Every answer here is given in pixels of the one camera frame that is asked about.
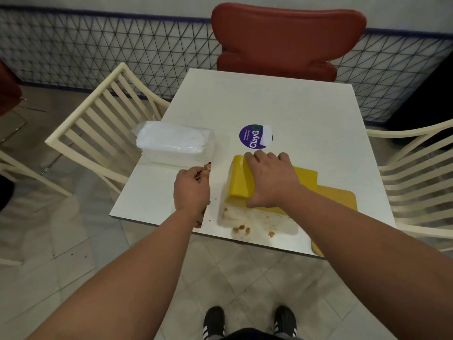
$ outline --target black sneaker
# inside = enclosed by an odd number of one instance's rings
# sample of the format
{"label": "black sneaker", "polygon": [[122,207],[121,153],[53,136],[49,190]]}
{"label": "black sneaker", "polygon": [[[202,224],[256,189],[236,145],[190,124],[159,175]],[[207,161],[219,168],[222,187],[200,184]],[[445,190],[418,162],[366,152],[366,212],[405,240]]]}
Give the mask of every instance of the black sneaker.
{"label": "black sneaker", "polygon": [[286,333],[289,336],[297,336],[296,316],[287,306],[280,306],[275,311],[274,334]]}
{"label": "black sneaker", "polygon": [[203,340],[207,340],[212,335],[225,337],[225,313],[220,306],[213,306],[204,317]]}

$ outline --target white table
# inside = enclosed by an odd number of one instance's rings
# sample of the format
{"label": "white table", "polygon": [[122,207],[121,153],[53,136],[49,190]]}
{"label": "white table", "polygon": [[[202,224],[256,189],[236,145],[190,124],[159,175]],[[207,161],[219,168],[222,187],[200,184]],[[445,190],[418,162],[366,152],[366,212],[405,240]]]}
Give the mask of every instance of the white table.
{"label": "white table", "polygon": [[[264,151],[285,151],[294,166],[317,171],[318,184],[354,192],[360,212],[395,226],[351,85],[190,69],[162,121],[213,129],[216,136],[211,204],[194,233],[238,240],[222,225],[222,189],[233,156],[250,150],[239,140],[240,130],[250,124],[271,125],[274,142]],[[160,225],[174,211],[179,169],[142,158],[110,216]],[[315,255],[310,238],[292,220],[282,229],[269,238],[266,230],[252,228],[257,236],[244,239]]]}

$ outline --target left hand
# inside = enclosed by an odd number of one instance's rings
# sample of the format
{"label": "left hand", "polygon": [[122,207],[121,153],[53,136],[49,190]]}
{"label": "left hand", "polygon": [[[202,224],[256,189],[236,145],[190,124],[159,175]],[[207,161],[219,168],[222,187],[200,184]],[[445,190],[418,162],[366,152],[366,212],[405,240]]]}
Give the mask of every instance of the left hand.
{"label": "left hand", "polygon": [[185,211],[190,216],[197,217],[209,203],[211,194],[209,171],[203,171],[200,179],[195,180],[195,176],[202,168],[192,167],[189,170],[179,171],[173,188],[176,211]]}

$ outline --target sticker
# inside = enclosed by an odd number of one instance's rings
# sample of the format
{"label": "sticker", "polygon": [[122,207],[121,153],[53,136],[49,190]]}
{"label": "sticker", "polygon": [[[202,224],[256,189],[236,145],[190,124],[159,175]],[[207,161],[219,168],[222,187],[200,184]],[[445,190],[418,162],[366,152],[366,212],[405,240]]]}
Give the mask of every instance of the sticker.
{"label": "sticker", "polygon": [[242,144],[251,149],[264,149],[265,145],[261,145],[261,138],[263,137],[263,125],[252,124],[242,128],[239,132],[239,139]]}

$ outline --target sneaker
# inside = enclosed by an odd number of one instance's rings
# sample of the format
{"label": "sneaker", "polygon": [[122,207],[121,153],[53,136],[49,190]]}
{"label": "sneaker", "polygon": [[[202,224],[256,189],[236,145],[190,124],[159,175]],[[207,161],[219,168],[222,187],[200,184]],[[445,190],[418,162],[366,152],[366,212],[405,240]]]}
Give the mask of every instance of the sneaker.
{"label": "sneaker", "polygon": [[296,316],[287,306],[280,306],[275,311],[274,334],[286,333],[289,336],[297,336]]}
{"label": "sneaker", "polygon": [[220,306],[213,306],[204,317],[203,340],[207,340],[212,335],[225,337],[225,313]]}

